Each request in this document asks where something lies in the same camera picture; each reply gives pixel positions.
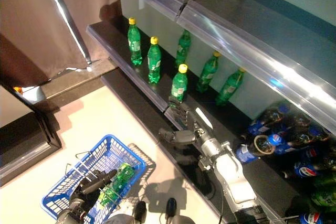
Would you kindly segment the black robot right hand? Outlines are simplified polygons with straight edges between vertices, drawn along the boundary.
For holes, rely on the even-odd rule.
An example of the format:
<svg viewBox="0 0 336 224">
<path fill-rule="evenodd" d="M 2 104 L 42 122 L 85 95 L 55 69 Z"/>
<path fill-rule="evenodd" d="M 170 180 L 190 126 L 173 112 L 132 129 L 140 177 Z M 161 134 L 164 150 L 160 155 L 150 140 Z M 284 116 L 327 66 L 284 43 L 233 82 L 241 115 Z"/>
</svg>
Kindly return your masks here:
<svg viewBox="0 0 336 224">
<path fill-rule="evenodd" d="M 175 118 L 180 120 L 186 129 L 181 131 L 168 131 L 164 128 L 160 128 L 159 139 L 165 140 L 172 145 L 188 145 L 195 143 L 203 134 L 205 134 L 196 115 L 183 101 L 180 101 L 173 95 L 169 96 L 169 102 Z"/>
</svg>

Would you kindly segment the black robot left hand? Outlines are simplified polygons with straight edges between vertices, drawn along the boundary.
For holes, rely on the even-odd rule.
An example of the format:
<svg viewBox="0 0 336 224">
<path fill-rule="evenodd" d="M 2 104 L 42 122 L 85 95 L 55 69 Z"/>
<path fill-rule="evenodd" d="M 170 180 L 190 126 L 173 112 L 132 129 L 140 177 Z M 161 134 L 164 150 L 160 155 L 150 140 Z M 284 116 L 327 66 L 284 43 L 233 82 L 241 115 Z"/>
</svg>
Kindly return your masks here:
<svg viewBox="0 0 336 224">
<path fill-rule="evenodd" d="M 96 170 L 94 174 L 84 178 L 72 192 L 69 199 L 69 207 L 80 207 L 85 211 L 89 211 L 97 202 L 100 190 L 103 190 L 105 185 L 107 185 L 116 174 L 116 169 L 108 173 Z"/>
</svg>

